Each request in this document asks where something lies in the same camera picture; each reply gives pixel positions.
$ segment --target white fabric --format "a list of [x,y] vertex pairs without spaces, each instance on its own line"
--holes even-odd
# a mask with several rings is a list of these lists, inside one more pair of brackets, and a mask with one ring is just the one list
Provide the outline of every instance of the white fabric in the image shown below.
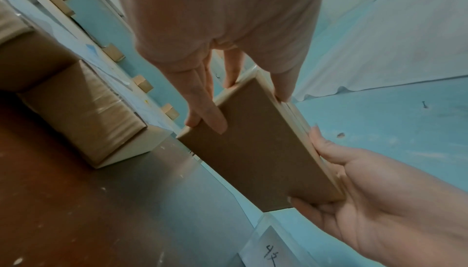
[[468,0],[377,0],[294,93],[333,95],[468,75]]

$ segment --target white label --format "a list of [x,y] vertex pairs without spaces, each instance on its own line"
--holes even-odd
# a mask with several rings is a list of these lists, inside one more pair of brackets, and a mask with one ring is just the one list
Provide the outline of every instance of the white label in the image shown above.
[[267,228],[255,246],[245,252],[242,261],[245,267],[302,267],[272,226]]

